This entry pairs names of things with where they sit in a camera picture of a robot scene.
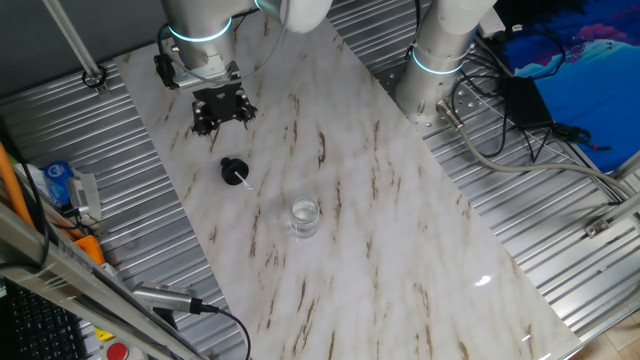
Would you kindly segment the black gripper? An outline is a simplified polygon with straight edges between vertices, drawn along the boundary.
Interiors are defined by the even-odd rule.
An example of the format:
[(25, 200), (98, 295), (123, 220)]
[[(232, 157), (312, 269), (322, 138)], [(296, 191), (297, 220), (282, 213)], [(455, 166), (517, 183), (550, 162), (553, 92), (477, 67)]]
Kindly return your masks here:
[(238, 120), (248, 129), (257, 111), (240, 84), (199, 90), (198, 100), (192, 103), (191, 131), (198, 136), (209, 136), (218, 129), (218, 120)]

